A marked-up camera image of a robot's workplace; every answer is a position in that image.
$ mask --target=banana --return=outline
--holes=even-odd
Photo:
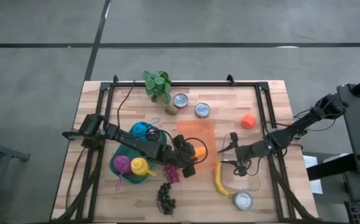
[[[223,184],[221,183],[221,166],[222,166],[222,163],[218,162],[218,165],[213,174],[213,178],[215,180],[215,187],[216,187],[217,191],[220,192],[224,196],[232,195],[234,193],[229,192],[227,189],[225,189]]]

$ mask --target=small green bowl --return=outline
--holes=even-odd
[[[145,122],[141,122],[141,123],[143,125],[150,125],[150,124],[145,123]],[[161,138],[160,138],[160,143],[161,144],[166,144],[167,143],[167,137],[163,133],[162,133]],[[130,158],[130,160],[133,160],[133,159],[135,159],[137,157],[142,157],[141,154],[138,151],[121,144],[118,147],[118,149],[116,150],[115,154],[113,155],[111,161],[109,162],[109,168],[111,169],[112,173],[116,174],[118,177],[120,176],[120,172],[118,172],[115,169],[115,167],[113,166],[113,160],[115,159],[116,156],[127,156],[128,158]],[[155,168],[156,163],[148,161],[148,160],[147,160],[147,162],[148,162],[148,165],[149,165],[149,169],[153,170]],[[126,175],[123,175],[122,178],[124,180],[128,181],[131,184],[141,184],[143,181],[146,180],[146,178],[148,178],[148,176],[140,177],[140,176],[135,175],[135,174],[126,174]]]

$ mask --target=yellow cup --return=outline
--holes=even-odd
[[[141,157],[131,161],[131,171],[140,177],[146,177],[148,174],[156,176],[156,173],[149,169],[148,162]]]

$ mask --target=black cable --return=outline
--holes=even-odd
[[[118,107],[118,115],[117,115],[117,117],[118,117],[118,130],[119,130],[118,133],[119,133],[120,136],[122,136],[122,134],[120,133],[119,111],[120,111],[120,108],[122,107],[123,103],[129,98],[129,95],[130,95],[132,89],[134,88],[134,83],[135,83],[135,82],[136,82],[135,80],[132,81],[132,85],[131,85],[131,88],[130,88],[130,90],[129,90],[129,93],[127,94],[127,96],[124,98],[124,100],[122,101],[122,103],[121,103],[121,104],[119,105],[119,107]]]
[[[223,138],[223,148],[224,148],[224,146],[225,146],[225,139],[226,139],[226,137],[227,137],[229,134],[230,134],[230,133],[227,133],[227,134],[224,135],[224,138]],[[223,153],[223,161],[220,161],[220,162],[224,162],[224,163],[223,163],[223,165],[224,165],[224,164],[225,164],[225,160],[226,160],[226,159],[224,159],[225,151],[223,151],[222,153]],[[250,190],[250,191],[260,190],[260,188],[261,188],[261,182],[260,182],[260,178],[259,178],[258,176],[257,176],[257,181],[258,181],[258,183],[259,183],[259,187],[258,187],[257,189],[254,189],[254,190],[252,190],[252,189],[248,189],[248,190]]]
[[[330,126],[328,126],[327,128],[317,129],[317,130],[306,128],[306,130],[309,130],[309,131],[326,131],[327,129],[329,129],[329,128],[331,128],[333,125],[335,125],[335,122],[336,122],[336,120],[333,120],[333,123],[332,123]]]
[[[260,161],[261,161],[262,157],[259,158],[259,161],[257,162],[257,170],[256,170],[256,173],[255,174],[250,174],[247,172],[246,170],[246,174],[251,176],[251,177],[254,177],[255,175],[257,175],[257,173],[259,172],[259,169],[260,169]]]
[[[184,142],[186,142],[187,140],[191,140],[191,139],[194,139],[194,140],[197,140],[197,141],[201,142],[203,144],[203,147],[205,147],[205,151],[206,151],[205,157],[201,161],[195,162],[195,164],[199,164],[199,163],[205,161],[206,158],[207,158],[207,154],[208,154],[207,145],[201,139],[198,139],[198,138],[187,138],[186,140],[184,140]]]
[[[68,209],[70,187],[72,186],[73,177],[75,176],[76,168],[78,167],[78,164],[79,164],[81,155],[83,154],[83,152],[85,151],[85,149],[86,149],[86,148],[84,147],[83,150],[81,151],[78,159],[76,160],[75,167],[73,168],[72,176],[71,176],[71,178],[70,178],[69,186],[68,186],[68,190],[67,190],[67,199],[66,199],[66,202],[65,202],[65,209]]]
[[[263,129],[262,129],[262,133],[263,133],[263,135],[265,137],[264,131],[267,131],[267,135],[268,135],[268,142],[267,143],[270,143],[271,142],[271,135],[269,134],[269,131],[268,131],[268,128],[267,128],[266,125],[265,126],[263,125]]]
[[[326,103],[326,105],[325,105],[324,107],[322,107],[322,110],[324,110],[327,106],[329,106],[329,103],[330,103],[336,96],[337,96],[337,93],[334,94],[334,95],[330,98],[330,100]]]
[[[301,144],[290,143],[290,145],[300,146],[300,147],[302,148],[302,150],[303,150],[303,148],[304,148]]]
[[[281,126],[285,126],[285,127],[296,127],[296,126],[299,126],[299,125],[307,123],[307,122],[310,122],[310,121],[301,122],[300,124],[282,124],[282,123],[278,123],[278,122],[264,121],[264,123],[276,124],[276,125],[281,125]]]
[[[304,113],[304,112],[310,111],[311,109],[312,109],[312,108],[309,108],[309,109],[307,109],[307,110],[303,110],[303,111],[299,112],[298,114],[296,114],[296,115],[293,116],[293,117],[294,117],[294,118],[297,118],[298,115],[300,115],[300,114],[302,114],[302,113]]]
[[[287,154],[287,147],[285,148],[285,153],[282,155],[282,157],[285,157]]]
[[[261,147],[261,149],[259,149],[257,152],[256,152],[256,154],[258,154],[259,152],[261,152],[261,150],[263,150],[263,149],[265,149],[265,148],[267,148],[268,146],[265,146],[265,147]],[[252,161],[251,161],[251,159],[252,158],[247,158],[244,162],[242,162],[239,166],[237,166],[235,169],[234,169],[234,172],[233,172],[233,174],[234,175],[241,175],[241,173],[239,173],[239,168],[240,167],[242,167],[243,165],[246,165],[246,169],[245,169],[245,172],[246,172],[246,174],[248,174],[247,173],[247,170],[250,168],[250,166],[252,165]]]

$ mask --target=can lid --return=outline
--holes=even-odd
[[[202,117],[209,116],[210,107],[206,103],[199,103],[199,104],[197,104],[197,106],[195,108],[195,113],[198,116],[202,116]]]
[[[245,191],[238,192],[234,201],[235,205],[240,210],[249,210],[253,205],[253,198]]]
[[[173,103],[175,106],[186,106],[188,104],[188,97],[183,93],[174,95]]]

